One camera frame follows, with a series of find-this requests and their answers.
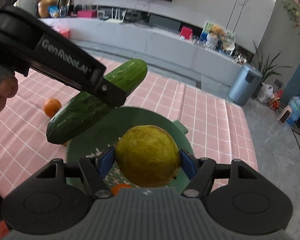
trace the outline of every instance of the yellow pear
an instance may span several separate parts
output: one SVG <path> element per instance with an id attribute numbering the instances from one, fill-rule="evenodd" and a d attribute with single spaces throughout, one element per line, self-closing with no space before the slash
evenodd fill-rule
<path id="1" fill-rule="evenodd" d="M 154 125 L 129 129 L 115 146 L 115 158 L 122 174 L 140 187 L 164 187 L 180 168 L 177 144 Z"/>

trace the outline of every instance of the cucumber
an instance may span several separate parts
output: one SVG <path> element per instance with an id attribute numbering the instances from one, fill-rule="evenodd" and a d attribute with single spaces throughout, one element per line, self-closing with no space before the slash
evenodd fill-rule
<path id="1" fill-rule="evenodd" d="M 124 90 L 128 96 L 141 84 L 147 71 L 147 64 L 143 60 L 132 59 L 104 78 Z M 50 120 L 46 132 L 47 140 L 54 144 L 66 143 L 93 126 L 114 108 L 87 92 L 80 92 Z"/>

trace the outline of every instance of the human hand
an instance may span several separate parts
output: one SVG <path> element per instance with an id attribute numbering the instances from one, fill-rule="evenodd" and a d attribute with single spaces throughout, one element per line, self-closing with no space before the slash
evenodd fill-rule
<path id="1" fill-rule="evenodd" d="M 0 85 L 0 112 L 6 106 L 7 98 L 12 98 L 18 91 L 18 80 L 16 78 L 6 79 Z"/>

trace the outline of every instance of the snack package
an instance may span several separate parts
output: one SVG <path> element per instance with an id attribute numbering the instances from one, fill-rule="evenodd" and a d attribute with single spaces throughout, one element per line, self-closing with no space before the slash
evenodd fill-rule
<path id="1" fill-rule="evenodd" d="M 60 16 L 58 6 L 56 5 L 49 6 L 48 12 L 52 18 L 58 18 Z"/>
<path id="2" fill-rule="evenodd" d="M 283 90 L 280 89 L 277 93 L 275 93 L 271 98 L 268 100 L 268 105 L 272 110 L 277 110 L 280 105 L 280 98 L 282 97 Z"/>

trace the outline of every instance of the blue gripper pad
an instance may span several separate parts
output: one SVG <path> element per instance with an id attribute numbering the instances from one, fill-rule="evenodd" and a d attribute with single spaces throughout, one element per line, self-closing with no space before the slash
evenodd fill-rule
<path id="1" fill-rule="evenodd" d="M 179 152 L 181 157 L 181 168 L 188 179 L 191 180 L 197 174 L 193 160 L 183 150 L 180 150 Z"/>
<path id="2" fill-rule="evenodd" d="M 104 179 L 114 164 L 114 147 L 108 149 L 98 157 L 97 172 Z"/>

